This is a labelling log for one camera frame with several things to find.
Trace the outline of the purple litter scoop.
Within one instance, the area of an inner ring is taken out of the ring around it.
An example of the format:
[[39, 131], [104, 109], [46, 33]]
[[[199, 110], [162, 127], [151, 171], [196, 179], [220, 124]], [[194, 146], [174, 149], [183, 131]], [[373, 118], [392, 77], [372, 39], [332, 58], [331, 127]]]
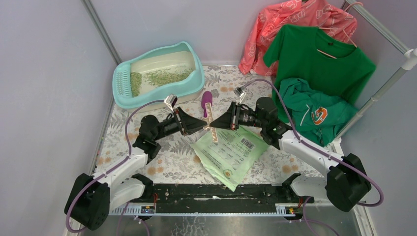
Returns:
[[206, 109], [207, 103], [212, 104], [212, 93], [210, 91], [205, 91], [202, 95], [201, 107], [204, 111], [203, 113], [204, 118], [207, 117], [207, 109]]

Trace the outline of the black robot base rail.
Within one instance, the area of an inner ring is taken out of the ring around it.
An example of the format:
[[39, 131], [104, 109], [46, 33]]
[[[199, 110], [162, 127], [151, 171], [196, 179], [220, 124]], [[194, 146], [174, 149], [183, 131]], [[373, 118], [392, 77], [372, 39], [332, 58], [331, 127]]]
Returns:
[[289, 185], [240, 184], [235, 191], [222, 184], [152, 184], [135, 203], [150, 204], [168, 214], [289, 214], [301, 213], [314, 198], [298, 196]]

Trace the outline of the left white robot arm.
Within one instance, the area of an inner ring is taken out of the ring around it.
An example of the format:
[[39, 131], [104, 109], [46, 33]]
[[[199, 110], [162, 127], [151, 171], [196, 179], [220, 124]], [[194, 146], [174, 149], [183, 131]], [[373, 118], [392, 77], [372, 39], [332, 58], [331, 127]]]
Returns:
[[115, 208], [133, 199], [147, 202], [152, 197], [152, 188], [133, 177], [139, 168], [147, 165], [159, 153], [157, 140], [179, 132], [191, 135], [207, 122], [187, 114], [181, 107], [175, 107], [177, 97], [169, 95], [163, 103], [170, 113], [163, 121], [153, 115], [144, 116], [140, 123], [139, 135], [134, 143], [127, 139], [128, 154], [93, 175], [80, 174], [71, 189], [64, 208], [65, 224], [69, 232], [77, 234], [85, 229], [96, 230]]

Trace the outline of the green cat litter bag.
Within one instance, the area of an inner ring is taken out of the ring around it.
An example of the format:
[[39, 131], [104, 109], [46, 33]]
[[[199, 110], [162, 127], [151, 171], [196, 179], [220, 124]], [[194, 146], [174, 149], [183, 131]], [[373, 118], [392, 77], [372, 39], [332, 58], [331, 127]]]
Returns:
[[216, 133], [217, 142], [208, 132], [190, 146], [204, 168], [234, 192], [269, 145], [243, 127], [237, 131], [217, 128]]

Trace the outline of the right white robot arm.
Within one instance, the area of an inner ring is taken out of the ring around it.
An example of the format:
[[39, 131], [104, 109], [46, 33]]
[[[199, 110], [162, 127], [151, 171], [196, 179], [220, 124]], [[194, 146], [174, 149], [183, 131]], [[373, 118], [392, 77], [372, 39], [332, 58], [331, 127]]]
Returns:
[[282, 196], [293, 203], [309, 196], [329, 200], [337, 209], [348, 212], [371, 190], [359, 157], [328, 151], [303, 138], [278, 118], [278, 109], [270, 97], [261, 97], [256, 108], [232, 102], [228, 110], [210, 123], [211, 127], [238, 130], [241, 126], [261, 129], [263, 140], [270, 146], [303, 160], [321, 177], [292, 175], [284, 183]]

